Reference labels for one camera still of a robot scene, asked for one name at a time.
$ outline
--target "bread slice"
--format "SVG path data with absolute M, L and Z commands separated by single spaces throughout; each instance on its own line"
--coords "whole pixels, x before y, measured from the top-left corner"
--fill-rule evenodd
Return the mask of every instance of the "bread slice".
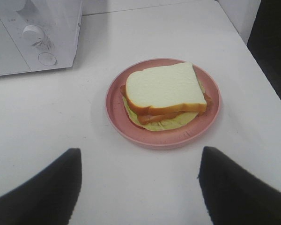
M 126 81 L 126 97 L 137 115 L 204 112 L 207 106 L 190 62 L 133 72 Z

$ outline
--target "sandwich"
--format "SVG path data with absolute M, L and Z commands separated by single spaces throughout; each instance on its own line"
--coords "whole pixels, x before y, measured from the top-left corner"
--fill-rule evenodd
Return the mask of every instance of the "sandwich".
M 133 72 L 120 91 L 130 120 L 151 131 L 180 128 L 211 105 L 190 62 Z

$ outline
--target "white microwave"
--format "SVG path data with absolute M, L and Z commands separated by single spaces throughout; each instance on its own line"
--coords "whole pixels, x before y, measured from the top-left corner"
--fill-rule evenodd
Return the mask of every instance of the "white microwave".
M 82 0 L 0 0 L 0 75 L 73 65 Z

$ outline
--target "table surface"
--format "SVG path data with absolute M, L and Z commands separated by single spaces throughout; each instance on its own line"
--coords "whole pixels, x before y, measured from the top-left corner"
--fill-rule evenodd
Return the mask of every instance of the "table surface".
M 185 147 L 138 147 L 107 119 L 113 79 L 152 58 L 190 61 L 221 91 L 215 123 Z M 0 77 L 0 195 L 79 147 L 70 224 L 212 224 L 197 180 L 204 146 L 281 191 L 281 101 L 216 1 L 84 16 L 73 68 Z

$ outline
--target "pink plate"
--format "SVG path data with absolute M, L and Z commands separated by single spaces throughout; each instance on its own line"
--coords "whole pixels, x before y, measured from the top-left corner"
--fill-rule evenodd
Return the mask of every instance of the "pink plate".
M 133 143 L 150 149 L 173 149 L 188 144 L 193 138 L 206 131 L 214 122 L 221 105 L 220 91 L 214 80 L 198 66 L 193 66 L 197 78 L 203 83 L 206 93 L 211 97 L 213 104 L 207 108 L 203 116 L 196 117 L 187 125 L 173 130 L 148 131 L 136 127 L 128 118 L 120 87 L 126 83 L 127 77 L 134 71 L 142 71 L 146 68 L 168 66 L 184 62 L 175 59 L 152 59 L 137 63 L 122 73 L 112 82 L 106 96 L 106 111 L 111 124 Z

